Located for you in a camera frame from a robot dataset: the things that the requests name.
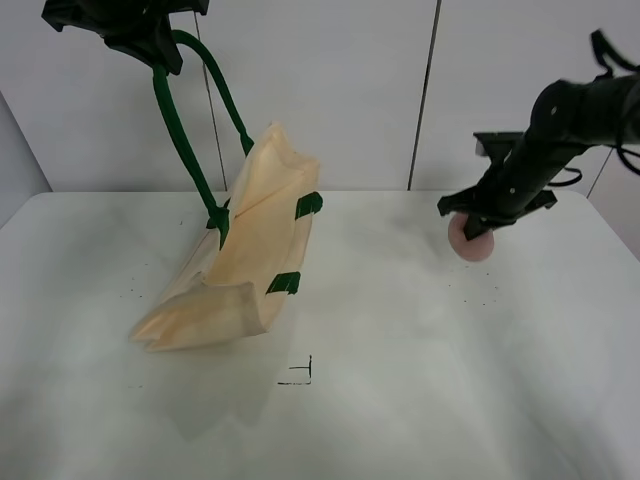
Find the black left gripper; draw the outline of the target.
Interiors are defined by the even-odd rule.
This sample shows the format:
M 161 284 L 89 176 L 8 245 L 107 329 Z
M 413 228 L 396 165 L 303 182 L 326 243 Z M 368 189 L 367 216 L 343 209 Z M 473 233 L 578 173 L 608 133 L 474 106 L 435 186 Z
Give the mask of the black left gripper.
M 205 15 L 208 8 L 208 0 L 47 0 L 42 18 L 58 32 L 67 26 L 92 31 L 108 48 L 177 75 L 183 60 L 169 16 Z

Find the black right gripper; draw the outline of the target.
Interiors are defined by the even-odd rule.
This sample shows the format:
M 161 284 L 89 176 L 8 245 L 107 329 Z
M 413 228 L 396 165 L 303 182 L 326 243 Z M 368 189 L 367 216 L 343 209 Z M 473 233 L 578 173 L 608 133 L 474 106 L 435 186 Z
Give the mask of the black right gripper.
M 477 154 L 489 168 L 473 186 L 442 197 L 442 216 L 469 215 L 463 227 L 467 241 L 492 234 L 491 225 L 512 225 L 538 209 L 557 203 L 546 188 L 557 174 L 557 145 L 538 141 L 526 132 L 476 132 Z

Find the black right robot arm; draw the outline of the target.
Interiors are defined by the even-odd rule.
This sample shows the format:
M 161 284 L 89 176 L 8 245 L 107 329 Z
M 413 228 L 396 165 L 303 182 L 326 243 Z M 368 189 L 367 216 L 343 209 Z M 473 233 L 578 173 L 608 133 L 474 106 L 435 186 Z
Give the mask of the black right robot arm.
M 592 147 L 616 151 L 632 173 L 632 146 L 639 142 L 639 67 L 622 56 L 602 30 L 590 35 L 603 72 L 590 83 L 558 80 L 536 99 L 523 132 L 477 132 L 480 155 L 489 168 L 473 186 L 442 197 L 441 216 L 465 215 L 463 233 L 473 240 L 515 224 L 556 202 L 556 176 Z

